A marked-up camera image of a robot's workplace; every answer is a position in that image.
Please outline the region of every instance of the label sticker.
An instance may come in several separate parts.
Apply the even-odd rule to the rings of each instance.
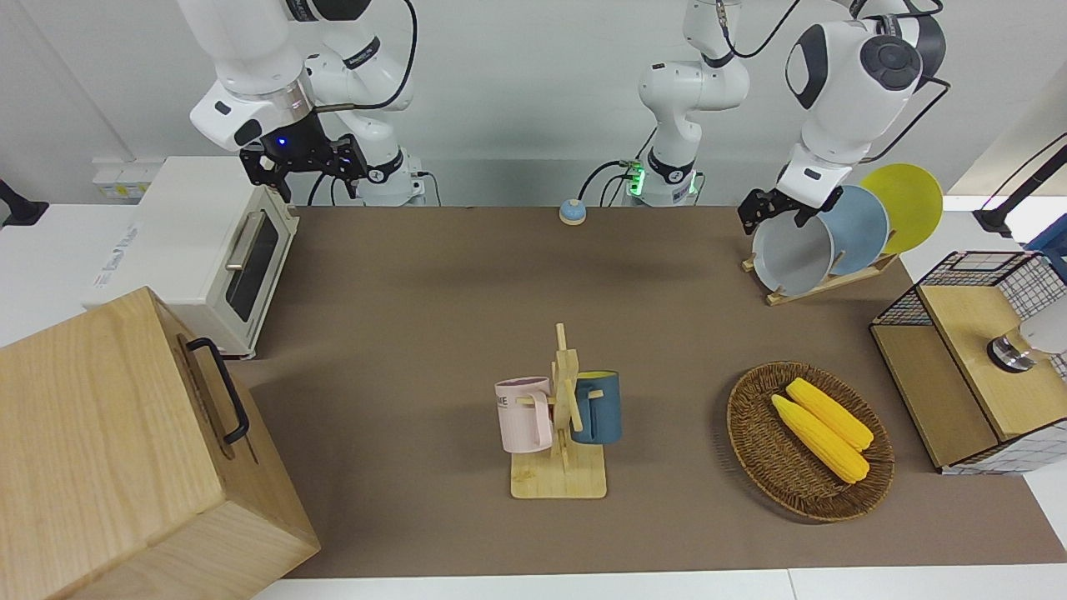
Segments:
[[[144,223],[141,222],[134,222],[130,223],[129,226],[126,227],[126,233],[123,234],[123,237],[111,249],[111,254],[108,255],[108,262],[105,263],[100,272],[96,274],[96,279],[93,280],[93,287],[103,289],[111,283],[111,280],[114,279],[115,271],[118,270],[118,267],[123,264],[123,259],[126,258],[126,252],[133,243],[133,240],[137,239],[138,234],[141,233],[141,226]]]

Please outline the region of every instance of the oven door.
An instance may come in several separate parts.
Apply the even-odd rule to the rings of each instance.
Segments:
[[[240,333],[249,351],[292,239],[282,219],[270,198],[257,194],[224,265],[227,277],[220,313],[229,329]]]

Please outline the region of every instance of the oven window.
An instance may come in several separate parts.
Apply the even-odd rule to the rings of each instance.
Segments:
[[[252,247],[249,263],[243,270],[230,277],[229,287],[226,288],[226,302],[244,322],[249,322],[249,317],[252,316],[252,306],[259,297],[259,288],[262,287],[264,278],[267,277],[275,248],[277,248],[277,230],[268,217],[264,220],[262,228],[259,230],[259,235]]]

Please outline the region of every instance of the green led light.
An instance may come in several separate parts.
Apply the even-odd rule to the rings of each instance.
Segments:
[[[644,169],[637,164],[634,167],[634,174],[630,176],[630,195],[640,196],[644,190]]]

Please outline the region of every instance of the white toaster oven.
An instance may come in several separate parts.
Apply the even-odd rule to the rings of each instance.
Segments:
[[[254,354],[299,219],[237,157],[171,157],[82,298],[147,285],[197,336]]]

